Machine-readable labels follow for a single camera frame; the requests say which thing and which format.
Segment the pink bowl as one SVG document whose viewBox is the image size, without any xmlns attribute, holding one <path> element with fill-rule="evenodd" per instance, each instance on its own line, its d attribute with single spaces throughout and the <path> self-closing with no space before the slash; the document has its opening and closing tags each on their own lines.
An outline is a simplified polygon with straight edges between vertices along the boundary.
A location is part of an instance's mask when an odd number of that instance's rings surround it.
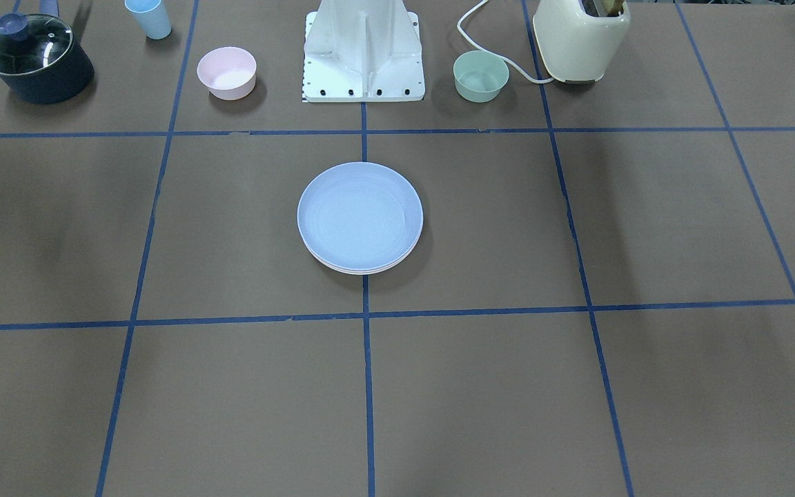
<svg viewBox="0 0 795 497">
<path fill-rule="evenodd" d="M 255 89 L 257 61 L 245 48 L 215 48 L 199 60 L 196 75 L 214 97 L 235 101 Z"/>
</svg>

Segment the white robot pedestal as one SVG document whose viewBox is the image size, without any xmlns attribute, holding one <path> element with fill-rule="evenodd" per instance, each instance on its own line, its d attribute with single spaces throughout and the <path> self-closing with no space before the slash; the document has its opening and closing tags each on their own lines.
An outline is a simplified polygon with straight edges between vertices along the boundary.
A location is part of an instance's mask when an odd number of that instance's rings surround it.
<svg viewBox="0 0 795 497">
<path fill-rule="evenodd" d="M 420 20 L 403 1 L 322 1 L 306 14 L 306 103 L 422 101 Z"/>
</svg>

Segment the light blue plate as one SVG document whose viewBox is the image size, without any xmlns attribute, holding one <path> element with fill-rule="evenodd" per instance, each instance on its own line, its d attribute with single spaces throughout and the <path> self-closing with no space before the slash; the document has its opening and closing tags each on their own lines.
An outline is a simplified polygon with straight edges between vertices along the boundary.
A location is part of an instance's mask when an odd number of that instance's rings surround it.
<svg viewBox="0 0 795 497">
<path fill-rule="evenodd" d="M 372 162 L 328 168 L 297 204 L 297 229 L 307 251 L 350 269 L 379 267 L 413 251 L 423 226 L 416 189 Z"/>
</svg>

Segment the dark blue pot with lid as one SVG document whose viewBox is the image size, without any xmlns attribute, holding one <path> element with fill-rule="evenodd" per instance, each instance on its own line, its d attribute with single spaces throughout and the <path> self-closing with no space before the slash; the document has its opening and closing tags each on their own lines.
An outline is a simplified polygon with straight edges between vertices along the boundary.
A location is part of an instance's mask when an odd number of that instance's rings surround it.
<svg viewBox="0 0 795 497">
<path fill-rule="evenodd" d="M 21 100 L 63 103 L 94 78 L 95 67 L 57 1 L 41 1 L 36 13 L 0 16 L 0 79 Z"/>
</svg>

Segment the green bowl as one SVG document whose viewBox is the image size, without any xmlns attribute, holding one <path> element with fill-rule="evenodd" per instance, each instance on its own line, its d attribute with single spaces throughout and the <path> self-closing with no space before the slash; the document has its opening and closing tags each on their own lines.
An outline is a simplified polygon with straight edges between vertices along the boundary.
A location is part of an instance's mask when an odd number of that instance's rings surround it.
<svg viewBox="0 0 795 497">
<path fill-rule="evenodd" d="M 455 91 L 470 103 L 489 103 L 495 99 L 510 79 L 505 60 L 483 51 L 467 51 L 452 65 Z"/>
</svg>

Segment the pink plate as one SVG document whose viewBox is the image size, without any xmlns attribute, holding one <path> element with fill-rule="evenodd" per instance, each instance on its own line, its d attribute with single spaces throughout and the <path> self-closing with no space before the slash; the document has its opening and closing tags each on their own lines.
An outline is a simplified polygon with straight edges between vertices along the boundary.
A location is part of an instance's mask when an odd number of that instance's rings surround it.
<svg viewBox="0 0 795 497">
<path fill-rule="evenodd" d="M 323 264 L 325 267 L 327 267 L 329 269 L 332 269 L 334 271 L 337 271 L 338 273 L 344 273 L 344 274 L 349 274 L 349 275 L 372 275 L 372 274 L 376 274 L 376 273 L 382 273 L 383 271 L 387 271 L 388 269 L 391 269 L 392 267 L 397 266 L 398 264 L 403 262 L 404 259 L 406 259 L 409 254 L 410 254 L 410 252 L 404 253 L 402 255 L 402 257 L 399 257 L 399 258 L 395 259 L 391 263 L 388 263 L 388 264 L 385 264 L 385 265 L 382 265 L 382 266 L 379 266 L 379 267 L 371 268 L 371 269 L 350 269 L 348 267 L 341 267 L 341 266 L 338 266 L 338 265 L 335 265 L 335 264 L 328 263 L 324 258 L 319 257 L 316 254 L 312 254 L 312 256 L 313 256 L 313 258 L 315 258 L 316 261 L 318 261 L 319 263 Z"/>
</svg>

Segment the cream white plate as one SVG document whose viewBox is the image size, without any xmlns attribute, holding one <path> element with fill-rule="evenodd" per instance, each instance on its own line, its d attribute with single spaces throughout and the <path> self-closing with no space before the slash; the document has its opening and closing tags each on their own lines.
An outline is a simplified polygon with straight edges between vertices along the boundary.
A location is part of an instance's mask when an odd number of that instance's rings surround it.
<svg viewBox="0 0 795 497">
<path fill-rule="evenodd" d="M 335 266 L 328 266 L 328 268 L 337 271 L 337 273 L 347 274 L 347 275 L 372 275 L 372 274 L 383 273 L 384 271 L 391 269 L 392 266 L 384 266 L 380 268 L 373 268 L 366 270 L 354 270 L 354 269 L 340 268 Z"/>
</svg>

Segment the light blue cup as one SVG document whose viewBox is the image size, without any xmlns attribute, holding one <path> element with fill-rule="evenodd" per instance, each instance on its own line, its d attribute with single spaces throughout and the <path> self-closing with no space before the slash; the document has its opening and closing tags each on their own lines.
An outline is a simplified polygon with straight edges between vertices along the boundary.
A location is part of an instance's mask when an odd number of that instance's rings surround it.
<svg viewBox="0 0 795 497">
<path fill-rule="evenodd" d="M 173 31 L 164 1 L 124 1 L 124 7 L 132 14 L 146 38 L 161 40 Z"/>
</svg>

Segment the cream toaster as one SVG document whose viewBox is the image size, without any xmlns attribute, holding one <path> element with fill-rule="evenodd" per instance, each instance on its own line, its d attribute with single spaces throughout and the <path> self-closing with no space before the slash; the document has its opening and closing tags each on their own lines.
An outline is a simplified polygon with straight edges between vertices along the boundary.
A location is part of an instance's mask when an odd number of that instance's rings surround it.
<svg viewBox="0 0 795 497">
<path fill-rule="evenodd" d="M 540 1 L 534 37 L 546 71 L 556 81 L 600 81 L 631 25 L 625 1 Z"/>
</svg>

